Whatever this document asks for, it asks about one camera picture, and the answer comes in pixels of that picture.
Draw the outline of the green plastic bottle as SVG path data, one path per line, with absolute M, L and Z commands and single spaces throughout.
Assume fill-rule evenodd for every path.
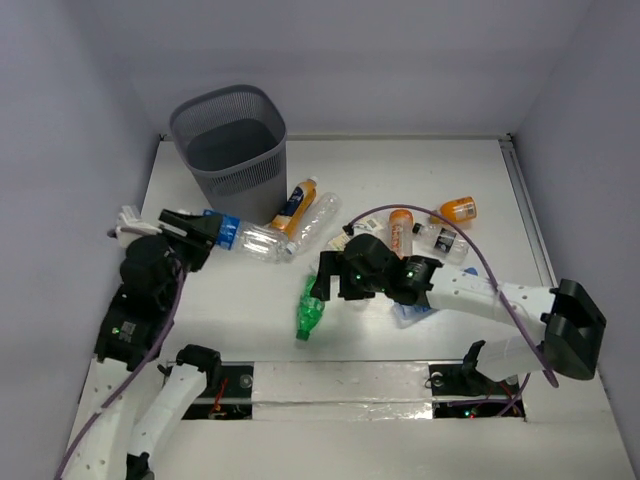
M 296 310 L 296 339 L 308 341 L 312 331 L 319 324 L 325 310 L 325 302 L 312 295 L 316 276 L 306 277 Z

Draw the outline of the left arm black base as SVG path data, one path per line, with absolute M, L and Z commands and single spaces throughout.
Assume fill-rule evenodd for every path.
M 250 420 L 253 363 L 223 363 L 217 387 L 207 388 L 187 408 L 183 420 Z

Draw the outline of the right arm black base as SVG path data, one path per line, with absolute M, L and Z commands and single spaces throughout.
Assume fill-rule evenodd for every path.
M 525 417 L 517 376 L 495 382 L 477 373 L 465 375 L 460 363 L 435 363 L 428 366 L 424 386 L 435 419 Z

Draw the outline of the clear bottle blue label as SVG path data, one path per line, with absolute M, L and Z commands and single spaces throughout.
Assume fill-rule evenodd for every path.
M 219 248 L 267 263 L 285 259 L 288 238 L 284 233 L 230 215 L 221 218 L 216 239 Z

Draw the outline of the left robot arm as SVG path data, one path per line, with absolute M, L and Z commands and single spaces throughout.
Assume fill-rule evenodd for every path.
M 152 479 L 182 417 L 221 383 L 218 351 L 188 344 L 158 364 L 188 274 L 199 271 L 222 231 L 219 213 L 163 210 L 158 225 L 124 206 L 108 235 L 124 248 L 120 285 L 101 322 L 82 400 L 88 417 L 58 479 Z

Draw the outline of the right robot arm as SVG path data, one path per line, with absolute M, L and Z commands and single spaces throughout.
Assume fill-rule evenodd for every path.
M 370 234 L 354 237 L 341 251 L 321 252 L 312 296 L 329 300 L 332 277 L 338 277 L 338 296 L 345 301 L 382 293 L 401 305 L 515 327 L 518 333 L 510 339 L 481 339 L 469 348 L 460 379 L 470 391 L 535 371 L 550 382 L 557 375 L 580 381 L 595 376 L 607 321 L 577 281 L 563 279 L 554 288 L 503 283 L 431 257 L 401 258 Z

